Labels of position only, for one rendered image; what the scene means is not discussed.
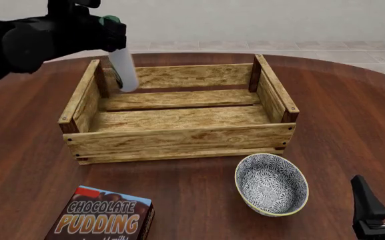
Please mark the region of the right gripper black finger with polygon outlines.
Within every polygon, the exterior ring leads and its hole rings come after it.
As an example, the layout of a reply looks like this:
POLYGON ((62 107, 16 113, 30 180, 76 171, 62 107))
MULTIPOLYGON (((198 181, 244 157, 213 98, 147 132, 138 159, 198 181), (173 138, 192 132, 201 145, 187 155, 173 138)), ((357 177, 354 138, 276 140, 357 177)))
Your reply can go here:
POLYGON ((367 221, 370 223, 383 223, 385 220, 385 206, 374 195, 365 178, 355 175, 351 179, 354 197, 353 223, 367 221))

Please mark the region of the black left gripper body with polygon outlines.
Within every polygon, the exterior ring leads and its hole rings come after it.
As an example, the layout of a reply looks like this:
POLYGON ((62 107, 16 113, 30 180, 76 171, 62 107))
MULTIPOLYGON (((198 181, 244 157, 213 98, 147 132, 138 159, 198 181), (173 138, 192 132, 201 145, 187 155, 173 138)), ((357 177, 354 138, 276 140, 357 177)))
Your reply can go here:
POLYGON ((124 49, 127 43, 127 25, 114 15, 99 17, 89 15, 86 18, 85 46, 87 50, 113 52, 124 49))

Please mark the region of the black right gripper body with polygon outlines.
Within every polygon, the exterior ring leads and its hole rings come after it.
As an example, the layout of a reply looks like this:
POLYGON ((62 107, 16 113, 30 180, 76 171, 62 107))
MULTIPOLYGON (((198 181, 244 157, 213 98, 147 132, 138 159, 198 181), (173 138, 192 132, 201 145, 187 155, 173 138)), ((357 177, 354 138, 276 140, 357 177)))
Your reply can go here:
POLYGON ((385 216, 373 219, 353 217, 352 228, 357 240, 385 240, 385 216))

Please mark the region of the white salad dressing bottle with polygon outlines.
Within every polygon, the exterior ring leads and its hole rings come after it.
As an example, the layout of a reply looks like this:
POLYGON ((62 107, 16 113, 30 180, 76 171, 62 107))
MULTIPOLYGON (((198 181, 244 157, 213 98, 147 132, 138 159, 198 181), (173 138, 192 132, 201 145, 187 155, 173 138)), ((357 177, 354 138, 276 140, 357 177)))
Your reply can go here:
POLYGON ((139 81, 127 43, 124 49, 109 52, 108 57, 111 67, 114 70, 115 79, 120 91, 135 91, 139 87, 139 81))

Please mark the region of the wooden slat tray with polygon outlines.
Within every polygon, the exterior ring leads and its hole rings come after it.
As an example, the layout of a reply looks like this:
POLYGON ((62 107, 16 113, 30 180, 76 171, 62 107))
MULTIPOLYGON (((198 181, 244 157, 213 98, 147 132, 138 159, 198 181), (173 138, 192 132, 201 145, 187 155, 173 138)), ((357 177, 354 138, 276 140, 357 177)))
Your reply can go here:
POLYGON ((78 163, 280 154, 299 109, 263 55, 253 63, 138 67, 118 93, 109 63, 90 61, 58 124, 78 163))

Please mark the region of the patterned blue-white bowl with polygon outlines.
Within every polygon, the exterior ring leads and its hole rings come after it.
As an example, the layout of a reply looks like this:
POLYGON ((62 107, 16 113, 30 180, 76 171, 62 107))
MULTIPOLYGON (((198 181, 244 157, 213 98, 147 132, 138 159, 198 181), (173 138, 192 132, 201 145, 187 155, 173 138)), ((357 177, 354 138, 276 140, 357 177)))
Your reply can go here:
POLYGON ((285 217, 299 212, 309 198, 303 173, 278 155, 256 153, 237 165, 234 180, 246 205, 266 217, 285 217))

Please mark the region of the chocolate pudding box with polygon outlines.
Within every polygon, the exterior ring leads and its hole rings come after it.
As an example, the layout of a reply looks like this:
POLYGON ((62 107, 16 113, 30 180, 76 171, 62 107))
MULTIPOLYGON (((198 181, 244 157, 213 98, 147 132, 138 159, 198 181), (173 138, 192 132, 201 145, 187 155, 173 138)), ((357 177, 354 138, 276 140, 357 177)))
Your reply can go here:
POLYGON ((80 185, 44 240, 146 240, 151 199, 80 185))

